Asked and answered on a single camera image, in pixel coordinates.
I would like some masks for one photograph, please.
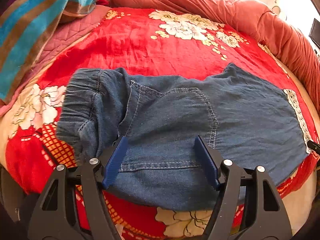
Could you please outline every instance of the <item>denim shorts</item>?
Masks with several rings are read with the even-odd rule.
[[[212,209],[217,199],[193,149],[197,135],[240,167],[263,165],[276,185],[307,157],[286,94],[234,64],[204,81],[79,69],[66,90],[58,138],[83,163],[119,135],[129,148],[109,191],[176,211]]]

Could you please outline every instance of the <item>striped towel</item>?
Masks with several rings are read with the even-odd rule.
[[[9,102],[58,23],[84,17],[96,0],[9,0],[0,16],[0,99]]]

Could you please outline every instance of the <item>blue gripper pad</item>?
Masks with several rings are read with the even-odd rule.
[[[200,136],[197,136],[195,139],[194,149],[209,184],[213,186],[215,190],[218,191],[220,189],[220,182],[218,181],[218,178],[219,178],[218,168],[214,163],[214,161],[212,160]]]
[[[108,163],[104,169],[104,179],[102,181],[102,185],[105,189],[107,189],[110,185],[112,185],[116,176],[118,175],[119,168],[124,159],[124,156],[127,152],[128,148],[128,139],[123,136],[113,151],[112,156],[110,157]]]

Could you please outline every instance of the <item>white lace hem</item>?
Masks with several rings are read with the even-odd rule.
[[[289,101],[290,105],[292,106],[292,108],[294,109],[294,111],[296,112],[297,119],[298,119],[298,122],[300,124],[301,130],[302,130],[302,133],[303,133],[303,139],[304,139],[304,142],[306,144],[306,148],[307,148],[306,152],[308,154],[310,154],[311,153],[311,149],[308,148],[307,142],[309,140],[312,141],[312,138],[311,138],[311,135],[309,133],[306,121],[303,118],[303,115],[302,115],[302,112],[301,112],[301,109],[300,109],[300,106],[299,106],[299,102],[298,102],[298,99],[297,99],[296,92],[294,92],[291,89],[284,89],[283,91],[287,94],[288,101]]]

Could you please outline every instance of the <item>silver screw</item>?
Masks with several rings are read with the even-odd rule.
[[[266,169],[263,166],[258,166],[257,170],[260,172],[264,172]]]
[[[59,164],[57,167],[56,167],[57,171],[62,171],[64,169],[64,165],[63,164]]]
[[[226,160],[223,161],[223,163],[224,163],[224,165],[226,165],[226,166],[231,166],[231,165],[232,165],[232,160],[226,159]]]
[[[92,158],[91,160],[89,160],[89,163],[92,165],[95,165],[99,162],[99,160],[97,158]]]

